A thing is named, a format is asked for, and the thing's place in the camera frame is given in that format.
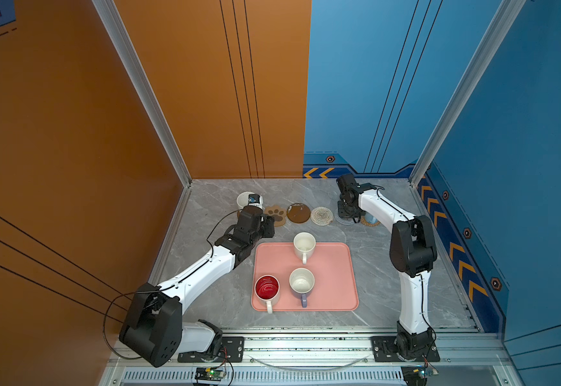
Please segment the light blue mug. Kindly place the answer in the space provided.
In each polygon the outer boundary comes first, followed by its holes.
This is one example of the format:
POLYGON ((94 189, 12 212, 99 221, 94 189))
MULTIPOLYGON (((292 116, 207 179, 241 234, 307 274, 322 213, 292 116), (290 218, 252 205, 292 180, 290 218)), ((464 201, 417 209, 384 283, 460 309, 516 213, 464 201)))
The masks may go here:
POLYGON ((378 222, 378 220, 368 212, 364 214, 364 220, 371 225, 375 225, 378 222))

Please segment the white woven round coaster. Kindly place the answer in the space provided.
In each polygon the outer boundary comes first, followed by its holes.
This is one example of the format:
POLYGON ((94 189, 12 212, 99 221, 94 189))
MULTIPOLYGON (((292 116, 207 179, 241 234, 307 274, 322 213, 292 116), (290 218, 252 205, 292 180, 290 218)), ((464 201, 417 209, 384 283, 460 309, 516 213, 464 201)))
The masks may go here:
POLYGON ((328 207, 316 207, 310 213, 310 220, 318 226, 327 226, 333 223, 334 214, 328 207))

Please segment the paw shaped cork coaster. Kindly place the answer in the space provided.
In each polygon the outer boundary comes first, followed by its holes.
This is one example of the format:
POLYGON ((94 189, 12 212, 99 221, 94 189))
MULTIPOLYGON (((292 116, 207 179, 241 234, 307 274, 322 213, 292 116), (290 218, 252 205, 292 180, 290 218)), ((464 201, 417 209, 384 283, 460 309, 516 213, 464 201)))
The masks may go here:
POLYGON ((264 209, 264 213, 274 219, 275 227, 281 227, 286 224, 287 209, 285 207, 281 207, 280 205, 269 206, 264 209))

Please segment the dark brown rimmed coaster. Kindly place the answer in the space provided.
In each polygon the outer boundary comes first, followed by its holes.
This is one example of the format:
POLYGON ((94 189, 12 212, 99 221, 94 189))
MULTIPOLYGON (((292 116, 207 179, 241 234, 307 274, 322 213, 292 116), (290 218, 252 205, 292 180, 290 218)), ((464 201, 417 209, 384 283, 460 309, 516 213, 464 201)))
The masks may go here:
POLYGON ((287 209, 287 218, 295 224, 303 224, 310 219, 311 209, 303 203, 291 204, 287 209))

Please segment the purple mug white inside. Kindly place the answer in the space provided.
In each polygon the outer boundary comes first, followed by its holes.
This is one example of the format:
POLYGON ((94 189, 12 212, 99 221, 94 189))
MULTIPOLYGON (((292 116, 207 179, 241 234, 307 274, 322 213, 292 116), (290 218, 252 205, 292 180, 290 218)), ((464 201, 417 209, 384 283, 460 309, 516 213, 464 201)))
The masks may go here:
POLYGON ((289 275, 289 285, 303 308, 308 307, 308 297, 314 289, 316 279, 306 268, 297 268, 289 275))

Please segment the blue grey woven coaster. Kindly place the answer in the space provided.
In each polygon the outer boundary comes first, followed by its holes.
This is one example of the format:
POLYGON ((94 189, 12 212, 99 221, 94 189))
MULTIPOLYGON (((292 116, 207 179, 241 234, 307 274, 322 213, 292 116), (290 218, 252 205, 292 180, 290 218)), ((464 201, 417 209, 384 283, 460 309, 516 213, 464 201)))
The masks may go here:
POLYGON ((340 225, 343 226, 351 226, 351 225, 355 225, 355 222, 353 219, 349 218, 349 219, 343 219, 339 216, 335 217, 336 222, 338 222, 340 225))

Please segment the tan wicker round coaster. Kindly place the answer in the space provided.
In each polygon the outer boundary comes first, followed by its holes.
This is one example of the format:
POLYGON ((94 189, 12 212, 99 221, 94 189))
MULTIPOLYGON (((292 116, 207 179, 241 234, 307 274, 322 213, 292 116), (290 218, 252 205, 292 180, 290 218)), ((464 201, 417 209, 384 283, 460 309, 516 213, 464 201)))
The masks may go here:
POLYGON ((360 223, 367 227, 376 227, 380 225, 380 222, 378 220, 375 220, 374 222, 369 222, 364 216, 361 218, 360 223))

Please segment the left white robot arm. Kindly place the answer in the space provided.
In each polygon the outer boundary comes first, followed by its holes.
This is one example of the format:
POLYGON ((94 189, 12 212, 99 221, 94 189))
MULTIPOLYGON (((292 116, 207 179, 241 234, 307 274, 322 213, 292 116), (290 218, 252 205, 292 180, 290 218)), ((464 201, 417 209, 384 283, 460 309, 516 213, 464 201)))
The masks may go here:
POLYGON ((119 342, 155 368, 176 354, 195 352, 208 360, 218 358, 222 330, 203 319, 186 323, 183 315, 219 278, 250 257, 260 240, 274 237, 274 222, 262 208, 248 205, 201 259, 158 285, 140 286, 131 293, 119 342))

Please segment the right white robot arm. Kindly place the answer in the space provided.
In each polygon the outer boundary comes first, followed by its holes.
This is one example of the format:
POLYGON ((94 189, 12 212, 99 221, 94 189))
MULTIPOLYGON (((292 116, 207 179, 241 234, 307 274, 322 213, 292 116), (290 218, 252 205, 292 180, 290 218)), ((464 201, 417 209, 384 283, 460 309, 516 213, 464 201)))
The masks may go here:
POLYGON ((354 175, 336 179, 340 196, 338 215, 356 222, 370 214, 391 232, 389 256, 399 272, 401 311, 396 350, 403 360, 438 361, 436 331, 428 317, 428 284, 437 259, 431 220, 394 204, 371 183, 358 183, 354 175))

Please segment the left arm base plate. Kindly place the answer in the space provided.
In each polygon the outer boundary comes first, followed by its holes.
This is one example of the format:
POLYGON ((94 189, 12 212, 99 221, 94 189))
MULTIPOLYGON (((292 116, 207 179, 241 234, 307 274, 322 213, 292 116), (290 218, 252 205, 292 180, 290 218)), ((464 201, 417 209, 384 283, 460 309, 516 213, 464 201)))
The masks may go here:
POLYGON ((223 336, 216 356, 201 352, 180 353, 177 357, 179 363, 222 363, 227 358, 232 363, 243 361, 244 338, 243 336, 223 336))

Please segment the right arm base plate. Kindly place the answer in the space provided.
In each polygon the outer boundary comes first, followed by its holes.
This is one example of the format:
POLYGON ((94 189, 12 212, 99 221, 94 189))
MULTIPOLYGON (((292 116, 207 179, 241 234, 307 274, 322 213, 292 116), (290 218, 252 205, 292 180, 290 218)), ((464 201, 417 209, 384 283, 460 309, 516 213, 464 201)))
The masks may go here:
POLYGON ((377 335, 370 338, 371 350, 378 363, 387 362, 423 362, 437 363, 441 361, 440 353, 435 344, 427 344, 417 348, 412 353, 400 353, 397 337, 391 335, 377 335))

